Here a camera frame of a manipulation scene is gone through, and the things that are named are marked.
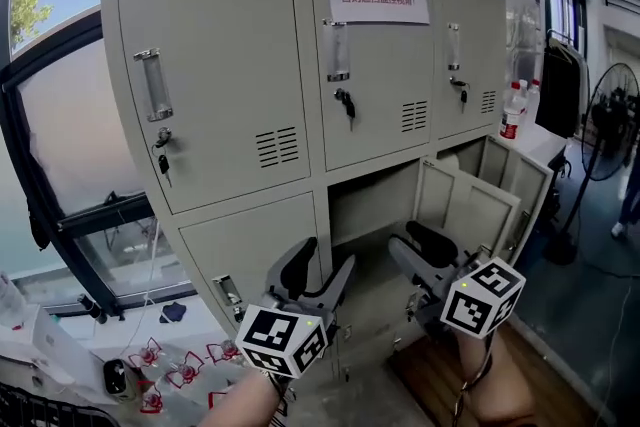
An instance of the ventilation slots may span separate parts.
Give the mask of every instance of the ventilation slots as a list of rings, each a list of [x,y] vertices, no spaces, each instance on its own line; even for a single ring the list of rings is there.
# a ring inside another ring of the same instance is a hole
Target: ventilation slots
[[[260,167],[271,167],[298,160],[295,127],[282,128],[256,136]]]
[[[420,130],[427,126],[427,101],[402,106],[402,131]]]
[[[480,112],[482,114],[489,114],[490,112],[493,112],[495,106],[496,92],[487,91],[486,93],[482,93],[482,106],[480,107]]]

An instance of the electric fan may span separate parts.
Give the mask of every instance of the electric fan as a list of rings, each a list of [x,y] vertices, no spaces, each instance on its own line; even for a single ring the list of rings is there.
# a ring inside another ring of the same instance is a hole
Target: electric fan
[[[616,63],[598,81],[589,101],[582,127],[582,164],[585,177],[571,213],[562,229],[544,250],[547,260],[559,265],[572,263],[577,246],[569,227],[580,208],[589,180],[611,178],[631,158],[640,121],[638,81],[624,63]]]

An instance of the tree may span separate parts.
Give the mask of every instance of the tree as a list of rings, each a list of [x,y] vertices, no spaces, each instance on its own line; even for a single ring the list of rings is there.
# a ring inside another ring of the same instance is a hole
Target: tree
[[[53,6],[38,9],[37,5],[38,0],[11,0],[11,48],[40,33],[35,24],[49,18]]]

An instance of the wooden floor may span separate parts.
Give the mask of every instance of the wooden floor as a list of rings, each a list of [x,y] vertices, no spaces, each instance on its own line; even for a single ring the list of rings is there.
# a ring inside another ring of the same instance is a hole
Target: wooden floor
[[[540,427],[592,426],[597,414],[513,328],[500,327],[509,352],[523,370],[536,400]],[[391,368],[436,425],[451,425],[453,407],[462,386],[455,343],[425,337],[389,360]],[[465,409],[460,427],[478,426]]]

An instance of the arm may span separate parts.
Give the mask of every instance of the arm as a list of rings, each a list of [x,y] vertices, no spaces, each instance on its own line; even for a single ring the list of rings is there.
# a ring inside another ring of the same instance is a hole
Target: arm
[[[473,379],[486,355],[484,340],[454,331],[464,379]],[[533,395],[498,333],[495,334],[491,356],[491,370],[469,393],[470,409],[482,424],[533,425]]]
[[[199,427],[265,427],[279,403],[280,397],[269,378],[253,369]]]

